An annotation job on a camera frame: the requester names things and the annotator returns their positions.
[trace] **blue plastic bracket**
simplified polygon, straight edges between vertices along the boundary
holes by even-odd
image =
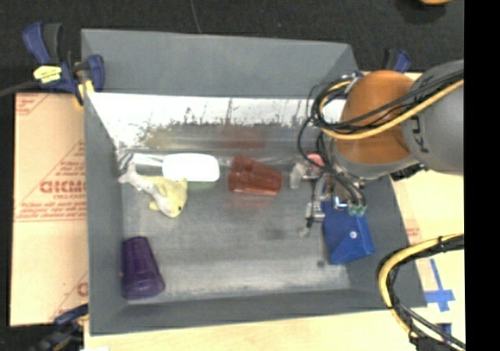
[[[323,235],[330,263],[340,265],[375,253],[365,215],[351,215],[348,208],[322,202]]]

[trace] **cardboard sheet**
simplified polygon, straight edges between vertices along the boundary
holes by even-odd
[[[88,300],[83,109],[73,95],[16,96],[12,326]]]

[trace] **blue object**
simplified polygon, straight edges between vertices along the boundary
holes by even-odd
[[[55,320],[54,324],[56,326],[64,326],[66,324],[71,324],[73,321],[88,314],[88,304],[77,306],[72,310],[66,311],[65,313],[59,315]]]
[[[23,41],[30,54],[34,56],[38,64],[56,64],[61,68],[59,79],[49,81],[48,83],[39,82],[38,85],[43,90],[50,92],[63,91],[75,94],[78,101],[83,103],[80,90],[78,89],[78,79],[68,63],[61,63],[57,52],[57,37],[60,30],[60,24],[49,24],[44,26],[41,22],[32,23],[23,31]],[[104,88],[104,64],[102,57],[92,55],[87,58],[86,63],[81,64],[89,70],[92,84],[95,91],[101,91]]]
[[[399,73],[405,73],[408,70],[411,63],[409,54],[408,52],[403,51],[402,49],[398,49],[397,55],[398,58],[396,60],[393,70]]]
[[[399,73],[405,73],[410,64],[411,58],[408,52],[403,49],[386,49],[384,69],[394,70]]]
[[[350,215],[348,208],[322,202],[323,235],[330,263],[340,265],[375,253],[365,215]]]
[[[441,283],[441,278],[439,277],[436,261],[432,258],[430,259],[430,265],[432,267],[432,271],[434,272],[434,277],[437,282],[437,290],[424,292],[425,300],[427,301],[427,303],[437,303],[439,311],[445,312],[447,310],[450,310],[448,301],[455,301],[455,296],[453,295],[452,290],[443,289],[443,284]]]

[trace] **yellow cable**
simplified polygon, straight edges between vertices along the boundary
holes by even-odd
[[[402,115],[394,118],[393,120],[389,120],[387,123],[385,123],[385,124],[383,124],[383,125],[381,125],[379,127],[376,127],[374,129],[371,129],[371,130],[368,130],[368,131],[364,131],[362,133],[339,134],[339,133],[337,133],[335,131],[326,129],[324,127],[322,127],[321,130],[325,134],[329,135],[330,137],[337,138],[337,139],[340,139],[340,140],[360,140],[362,138],[368,138],[368,137],[374,136],[375,134],[379,134],[379,133],[381,133],[383,131],[386,131],[386,130],[388,130],[388,129],[390,129],[390,128],[392,128],[392,127],[400,124],[402,121],[404,121],[406,119],[409,119],[413,115],[416,115],[418,112],[420,112],[423,109],[427,108],[428,106],[432,105],[433,103],[435,103],[439,99],[445,97],[450,92],[456,90],[458,87],[460,87],[462,85],[463,85],[463,80],[457,81],[456,83],[450,85],[449,87],[445,88],[442,91],[439,91],[437,94],[429,97],[424,102],[421,102],[417,106],[414,106],[413,108],[411,108],[410,110],[406,111]],[[321,102],[321,104],[320,104],[320,112],[323,110],[323,105],[324,105],[325,101],[326,100],[323,100],[323,102]]]
[[[410,333],[411,331],[410,327],[406,324],[406,322],[404,322],[403,319],[400,318],[400,316],[396,313],[394,308],[392,308],[393,305],[391,302],[391,295],[389,294],[389,290],[387,287],[387,280],[389,273],[396,265],[398,265],[398,263],[402,262],[407,257],[425,251],[426,249],[438,245],[440,242],[446,242],[452,238],[459,237],[461,235],[463,235],[463,233],[457,235],[446,235],[440,238],[433,238],[425,242],[420,242],[418,244],[411,245],[410,247],[402,249],[401,251],[394,254],[384,263],[384,265],[380,269],[380,272],[378,274],[378,286],[380,289],[380,293],[382,295],[382,299],[384,300],[384,303],[387,305],[387,307],[391,308],[391,312],[394,315],[396,321],[400,324],[400,326],[403,327],[403,329],[405,329],[406,333],[408,334]]]

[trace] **blue clamp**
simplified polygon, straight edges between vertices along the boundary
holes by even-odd
[[[394,70],[399,73],[406,73],[411,62],[412,60],[405,50],[386,49],[383,68]]]
[[[364,215],[351,215],[348,208],[322,202],[325,213],[323,236],[330,263],[341,265],[375,253],[370,230]]]
[[[78,346],[78,349],[80,349],[80,346],[83,345],[83,333],[82,327],[77,320],[87,314],[88,304],[84,304],[59,315],[54,320],[57,329],[46,335],[35,346],[30,347],[29,350],[61,351],[68,346],[71,346],[71,349],[76,349],[75,346]]]
[[[75,94],[80,104],[83,103],[82,94],[79,89],[79,80],[76,73],[81,70],[87,71],[92,82],[94,91],[104,88],[105,74],[104,63],[99,55],[92,55],[83,63],[71,68],[69,63],[62,63],[58,55],[58,37],[61,25],[59,23],[43,24],[32,23],[23,31],[23,41],[30,54],[34,56],[41,66],[57,66],[56,73],[51,72],[47,80],[38,81],[40,88],[50,91],[62,91]]]

